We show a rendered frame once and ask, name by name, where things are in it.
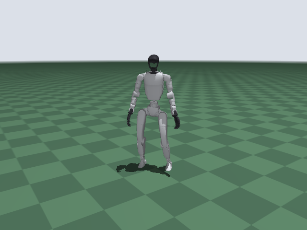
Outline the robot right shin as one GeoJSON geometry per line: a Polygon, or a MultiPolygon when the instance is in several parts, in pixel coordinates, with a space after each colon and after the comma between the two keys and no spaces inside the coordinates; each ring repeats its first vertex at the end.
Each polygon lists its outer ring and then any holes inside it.
{"type": "Polygon", "coordinates": [[[141,144],[140,142],[137,141],[137,148],[138,148],[138,153],[140,155],[141,161],[145,162],[145,144],[141,144]]]}

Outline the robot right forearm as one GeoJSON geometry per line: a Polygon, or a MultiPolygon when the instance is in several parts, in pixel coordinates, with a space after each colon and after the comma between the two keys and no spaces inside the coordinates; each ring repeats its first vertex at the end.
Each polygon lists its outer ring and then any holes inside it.
{"type": "MultiPolygon", "coordinates": [[[[136,102],[137,102],[137,98],[136,97],[133,97],[134,96],[134,92],[132,93],[132,97],[131,97],[131,103],[130,103],[130,109],[132,108],[133,109],[133,112],[134,112],[134,108],[136,106],[136,102]]],[[[129,109],[129,111],[130,111],[129,109]]]]}

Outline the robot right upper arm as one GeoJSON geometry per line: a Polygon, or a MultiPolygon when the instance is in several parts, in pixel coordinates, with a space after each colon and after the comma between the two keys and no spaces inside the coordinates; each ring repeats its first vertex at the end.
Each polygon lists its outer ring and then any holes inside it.
{"type": "Polygon", "coordinates": [[[136,83],[135,83],[135,89],[134,89],[135,90],[135,92],[134,92],[134,96],[135,97],[139,97],[140,96],[139,89],[141,87],[143,77],[144,77],[144,73],[143,74],[139,74],[137,76],[136,83]]]}

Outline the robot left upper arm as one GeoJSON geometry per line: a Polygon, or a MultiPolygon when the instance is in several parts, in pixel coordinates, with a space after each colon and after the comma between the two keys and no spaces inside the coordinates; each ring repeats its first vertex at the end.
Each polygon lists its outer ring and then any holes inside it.
{"type": "Polygon", "coordinates": [[[171,76],[167,74],[163,74],[163,79],[166,81],[166,88],[167,88],[167,98],[171,99],[173,98],[172,92],[173,92],[173,86],[172,86],[172,81],[171,81],[171,76]]]}

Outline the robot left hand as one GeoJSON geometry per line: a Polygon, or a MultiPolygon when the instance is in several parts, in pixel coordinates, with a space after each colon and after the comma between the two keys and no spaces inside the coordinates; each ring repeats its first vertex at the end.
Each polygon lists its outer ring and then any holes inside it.
{"type": "Polygon", "coordinates": [[[177,114],[176,110],[174,110],[173,117],[174,117],[174,120],[175,120],[175,123],[176,123],[175,129],[178,129],[180,127],[180,119],[177,115],[178,114],[177,114]]]}

